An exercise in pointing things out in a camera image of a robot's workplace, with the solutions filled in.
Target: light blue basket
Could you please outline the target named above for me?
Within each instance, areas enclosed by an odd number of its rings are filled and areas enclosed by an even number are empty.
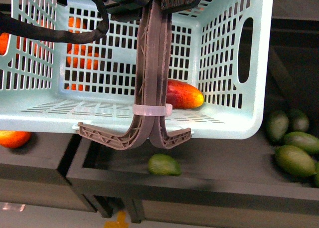
[[[198,7],[173,15],[169,76],[200,89],[205,103],[195,110],[174,110],[170,130],[190,127],[193,138],[244,139],[263,118],[273,0],[202,0]],[[69,17],[89,31],[99,13],[90,0],[12,0],[16,19],[68,30]],[[247,81],[238,78],[238,50],[244,22],[253,19]],[[20,39],[11,35],[0,56],[0,129],[75,133],[78,122],[119,132],[133,113],[138,21],[110,21],[100,41],[88,44],[98,57],[67,54],[67,44]],[[98,62],[98,70],[67,65],[66,57]]]

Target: black strap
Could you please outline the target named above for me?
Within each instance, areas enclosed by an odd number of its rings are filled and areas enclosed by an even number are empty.
[[[102,21],[100,21],[97,25],[97,28],[91,32],[72,33],[63,30],[52,30],[16,20],[1,12],[0,31],[16,36],[49,42],[64,42],[73,44],[90,43],[104,37],[109,29],[109,17],[103,1],[92,1],[96,4],[97,10],[101,14]]]

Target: mango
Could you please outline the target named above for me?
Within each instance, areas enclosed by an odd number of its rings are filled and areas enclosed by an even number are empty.
[[[166,103],[173,109],[193,109],[204,103],[204,96],[196,87],[178,80],[167,82]]]

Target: orange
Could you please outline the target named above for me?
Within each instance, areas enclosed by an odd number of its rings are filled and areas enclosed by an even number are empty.
[[[10,34],[4,32],[0,35],[0,55],[4,55],[9,41]],[[16,38],[16,47],[17,49],[20,49],[20,37]],[[23,38],[23,51],[26,52],[26,38]]]
[[[79,44],[74,45],[74,54],[79,54]],[[93,47],[92,46],[87,46],[88,47],[88,53],[92,52]],[[68,43],[66,51],[69,52],[72,49],[72,44]],[[81,46],[81,55],[85,55],[85,50],[86,50],[86,45]]]
[[[95,57],[98,57],[99,54],[97,52],[94,53],[94,56]],[[99,61],[98,60],[93,60],[94,63],[93,63],[93,70],[98,70],[99,68]],[[91,70],[92,68],[92,60],[91,59],[88,59],[87,63],[86,63],[86,68]]]
[[[74,27],[74,17],[70,17],[69,18],[69,27]],[[75,27],[76,28],[81,28],[81,19],[80,18],[76,18],[75,19]],[[82,28],[86,29],[87,26],[86,24],[82,24]]]
[[[74,45],[74,51],[73,50],[69,50],[68,54],[79,55],[79,48],[80,48],[80,45],[75,44]],[[88,46],[87,47],[85,45],[81,46],[81,55],[85,55],[86,49],[88,49],[88,56],[92,56],[92,49],[93,49],[92,46]],[[72,64],[72,67],[74,67],[74,68],[78,67],[78,60],[79,59],[77,57],[74,57],[73,58],[73,63],[71,63],[71,57],[66,57],[66,61],[67,61],[68,66],[71,66],[71,64]],[[84,66],[85,66],[85,59],[81,58],[80,59],[80,68],[84,68]]]
[[[0,131],[0,145],[7,148],[18,148],[30,140],[31,132]]]
[[[77,50],[76,53],[73,53],[72,50],[70,50],[70,51],[68,51],[68,54],[78,55],[79,54],[79,50]],[[66,62],[68,64],[68,66],[72,66],[74,68],[77,68],[79,59],[77,57],[74,57],[72,63],[71,63],[71,59],[72,59],[71,57],[66,57]],[[84,68],[84,59],[83,58],[80,59],[80,68]]]
[[[0,35],[0,55],[4,55],[8,46],[9,34],[4,32]]]
[[[76,90],[76,84],[72,84],[71,85],[71,90]],[[79,91],[83,91],[83,85],[82,84],[79,85],[79,89],[78,90]]]

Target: plastic zip tie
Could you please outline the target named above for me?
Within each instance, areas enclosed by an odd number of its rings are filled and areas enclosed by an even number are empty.
[[[140,116],[169,117],[172,114],[173,106],[167,103],[165,106],[148,106],[133,104],[133,114]]]

